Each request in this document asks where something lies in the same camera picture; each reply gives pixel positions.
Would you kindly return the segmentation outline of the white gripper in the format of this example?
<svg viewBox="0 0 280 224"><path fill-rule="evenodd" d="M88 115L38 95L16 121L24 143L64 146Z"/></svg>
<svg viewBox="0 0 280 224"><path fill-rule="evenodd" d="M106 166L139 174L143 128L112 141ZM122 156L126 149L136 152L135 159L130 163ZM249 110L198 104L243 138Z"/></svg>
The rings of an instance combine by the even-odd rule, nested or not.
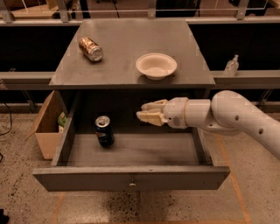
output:
<svg viewBox="0 0 280 224"><path fill-rule="evenodd" d="M185 107L188 99L186 97L176 97L169 101L166 99L145 103L141 110L159 109L161 112L138 111L137 118L145 123L155 126L163 126L167 123L174 129L186 129Z"/></svg>

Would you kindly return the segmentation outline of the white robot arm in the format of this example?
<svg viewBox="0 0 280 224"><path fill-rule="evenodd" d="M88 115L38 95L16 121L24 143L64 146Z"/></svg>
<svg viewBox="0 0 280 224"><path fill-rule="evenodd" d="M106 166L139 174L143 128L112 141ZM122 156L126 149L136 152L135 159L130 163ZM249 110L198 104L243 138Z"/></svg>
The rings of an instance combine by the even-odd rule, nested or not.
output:
<svg viewBox="0 0 280 224"><path fill-rule="evenodd" d="M145 103L136 116L142 122L174 129L201 128L227 135L243 131L280 158L280 122L230 90L220 91L211 100L175 97Z"/></svg>

